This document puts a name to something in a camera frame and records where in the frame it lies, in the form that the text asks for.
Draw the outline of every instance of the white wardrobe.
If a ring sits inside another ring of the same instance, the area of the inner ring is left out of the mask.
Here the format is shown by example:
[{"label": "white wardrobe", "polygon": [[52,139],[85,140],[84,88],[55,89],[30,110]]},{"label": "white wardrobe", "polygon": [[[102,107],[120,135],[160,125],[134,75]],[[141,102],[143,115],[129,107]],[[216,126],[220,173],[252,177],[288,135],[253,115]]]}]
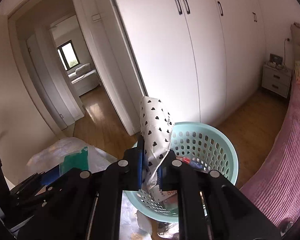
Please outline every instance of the white wardrobe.
[{"label": "white wardrobe", "polygon": [[150,97],[175,122],[216,124],[258,87],[258,0],[115,0]]}]

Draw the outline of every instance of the silver screw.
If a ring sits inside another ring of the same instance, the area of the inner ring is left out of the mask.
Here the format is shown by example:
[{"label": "silver screw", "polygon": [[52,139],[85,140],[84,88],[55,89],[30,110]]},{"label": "silver screw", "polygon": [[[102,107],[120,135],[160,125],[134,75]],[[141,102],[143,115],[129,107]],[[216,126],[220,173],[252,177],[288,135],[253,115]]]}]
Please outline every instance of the silver screw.
[{"label": "silver screw", "polygon": [[176,166],[176,167],[180,167],[182,165],[182,162],[179,160],[174,160],[174,161],[172,161],[172,165]]},{"label": "silver screw", "polygon": [[213,178],[218,178],[220,176],[220,173],[219,171],[210,171],[210,176],[213,177]]},{"label": "silver screw", "polygon": [[126,160],[120,160],[117,164],[118,164],[120,167],[125,167],[125,166],[127,166],[129,163],[128,163],[128,161],[126,161]]},{"label": "silver screw", "polygon": [[80,177],[82,178],[82,179],[86,179],[86,178],[88,178],[90,176],[90,173],[88,172],[88,171],[81,171],[81,173],[80,173]]}]

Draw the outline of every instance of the perforated basket wall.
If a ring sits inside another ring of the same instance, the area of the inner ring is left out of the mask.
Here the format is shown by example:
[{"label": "perforated basket wall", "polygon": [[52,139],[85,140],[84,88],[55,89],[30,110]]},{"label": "perforated basket wall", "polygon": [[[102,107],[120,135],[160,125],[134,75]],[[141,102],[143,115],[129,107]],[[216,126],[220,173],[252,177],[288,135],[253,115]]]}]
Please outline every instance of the perforated basket wall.
[{"label": "perforated basket wall", "polygon": [[[170,148],[177,156],[195,158],[206,171],[217,170],[233,185],[238,177],[238,158],[229,139],[202,123],[182,122],[173,127]],[[157,221],[177,223],[178,214],[167,211],[143,190],[125,192],[143,214]]]}]

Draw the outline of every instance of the sofa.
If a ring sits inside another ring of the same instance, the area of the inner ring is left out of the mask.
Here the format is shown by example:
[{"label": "sofa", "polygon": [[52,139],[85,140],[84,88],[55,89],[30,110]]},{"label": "sofa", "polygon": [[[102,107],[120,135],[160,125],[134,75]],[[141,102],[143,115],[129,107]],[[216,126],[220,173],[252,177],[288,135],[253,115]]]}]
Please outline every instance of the sofa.
[{"label": "sofa", "polygon": [[100,84],[96,69],[92,69],[90,63],[80,66],[75,72],[69,74],[69,79],[78,96],[89,92]]}]

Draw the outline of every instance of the striped pink quilt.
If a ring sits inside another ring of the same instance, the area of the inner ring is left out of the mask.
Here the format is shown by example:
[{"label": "striped pink quilt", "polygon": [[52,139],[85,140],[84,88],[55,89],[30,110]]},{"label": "striped pink quilt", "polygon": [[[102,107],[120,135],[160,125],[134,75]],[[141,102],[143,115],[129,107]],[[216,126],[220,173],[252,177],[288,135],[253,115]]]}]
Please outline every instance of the striped pink quilt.
[{"label": "striped pink quilt", "polygon": [[241,188],[276,226],[300,216],[300,85],[293,79],[288,111],[272,150]]}]

